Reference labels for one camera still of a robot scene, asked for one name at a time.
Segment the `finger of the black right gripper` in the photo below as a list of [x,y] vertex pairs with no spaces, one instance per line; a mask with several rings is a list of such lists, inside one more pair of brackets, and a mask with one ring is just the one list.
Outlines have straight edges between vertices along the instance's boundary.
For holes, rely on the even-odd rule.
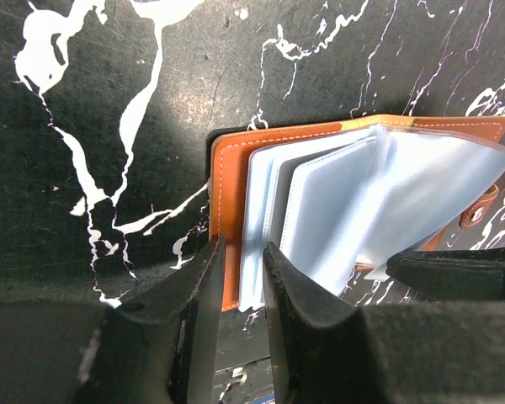
[[505,247],[400,252],[386,273],[431,300],[505,300]]

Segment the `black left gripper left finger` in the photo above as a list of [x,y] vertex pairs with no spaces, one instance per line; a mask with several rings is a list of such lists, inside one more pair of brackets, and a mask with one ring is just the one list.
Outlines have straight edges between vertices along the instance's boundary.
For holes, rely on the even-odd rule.
[[226,243],[118,307],[0,302],[0,403],[208,403]]

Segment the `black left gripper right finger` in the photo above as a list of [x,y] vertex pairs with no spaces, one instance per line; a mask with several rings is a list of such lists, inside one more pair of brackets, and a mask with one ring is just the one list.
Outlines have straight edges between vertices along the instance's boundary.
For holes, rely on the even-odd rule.
[[263,259],[278,403],[505,403],[505,300],[357,307]]

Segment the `orange leather card holder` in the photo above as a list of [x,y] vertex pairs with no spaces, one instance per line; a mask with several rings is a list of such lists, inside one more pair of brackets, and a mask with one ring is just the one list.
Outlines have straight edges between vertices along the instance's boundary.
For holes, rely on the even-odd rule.
[[385,281],[406,249],[479,224],[505,172],[505,116],[376,114],[219,136],[210,235],[226,240],[222,308],[263,306],[263,249],[341,294],[359,269]]

